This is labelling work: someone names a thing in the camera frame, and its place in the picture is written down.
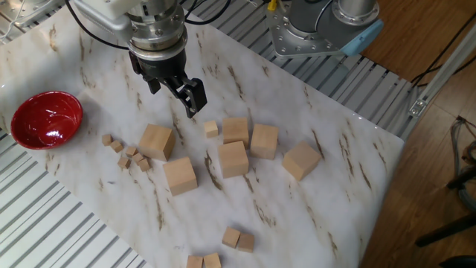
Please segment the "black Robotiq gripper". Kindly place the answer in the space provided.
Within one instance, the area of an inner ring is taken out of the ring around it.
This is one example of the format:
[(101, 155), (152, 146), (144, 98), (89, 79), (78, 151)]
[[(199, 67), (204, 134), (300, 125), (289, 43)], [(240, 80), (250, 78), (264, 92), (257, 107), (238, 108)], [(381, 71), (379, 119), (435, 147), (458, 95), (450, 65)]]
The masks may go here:
[(129, 57), (133, 71), (142, 75), (151, 94), (155, 95), (161, 89), (161, 83), (164, 84), (185, 106), (188, 118), (208, 103), (203, 82), (198, 78), (190, 79), (185, 72), (185, 49), (167, 59), (147, 60), (130, 48)]

